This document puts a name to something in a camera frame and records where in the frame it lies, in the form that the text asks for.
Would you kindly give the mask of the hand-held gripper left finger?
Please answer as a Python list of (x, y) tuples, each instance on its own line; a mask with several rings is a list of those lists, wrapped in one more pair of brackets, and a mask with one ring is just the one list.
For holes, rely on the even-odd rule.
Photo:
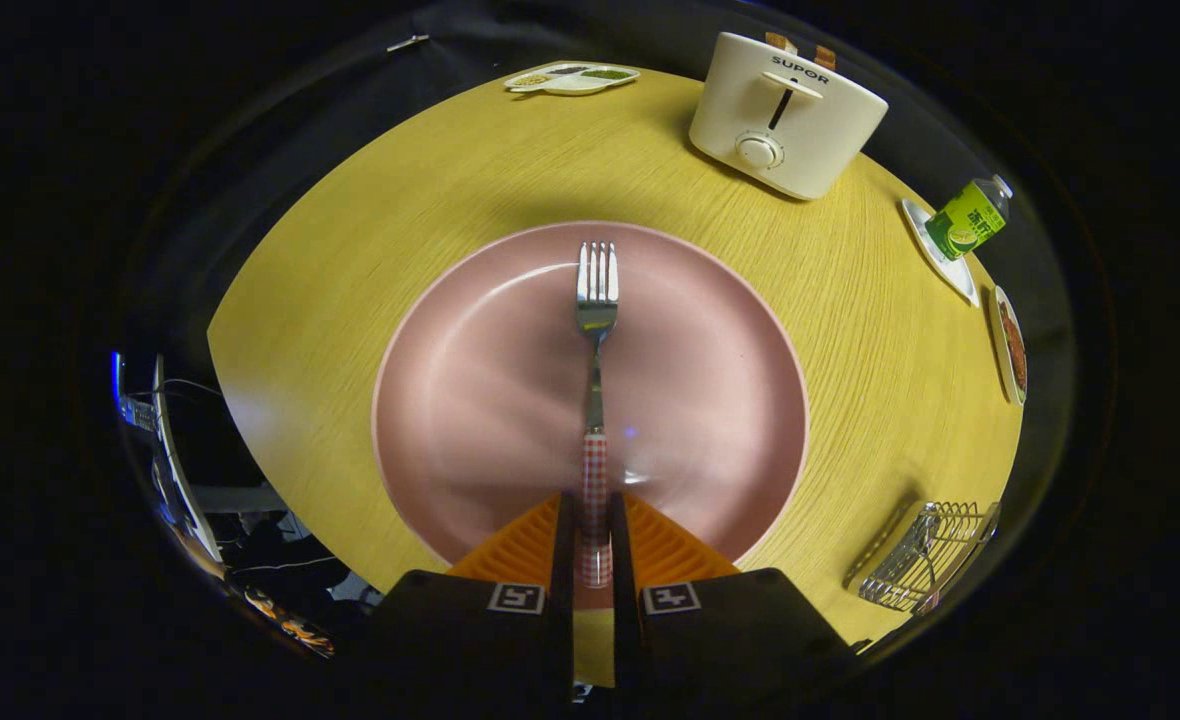
[(384, 701), (568, 701), (576, 511), (553, 495), (450, 571), (412, 570), (365, 626)]

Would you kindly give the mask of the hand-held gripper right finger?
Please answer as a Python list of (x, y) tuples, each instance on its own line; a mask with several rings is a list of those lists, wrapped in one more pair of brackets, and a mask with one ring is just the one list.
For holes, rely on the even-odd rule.
[(781, 570), (738, 570), (632, 495), (610, 497), (608, 525), (627, 701), (809, 701), (856, 673), (856, 652)]

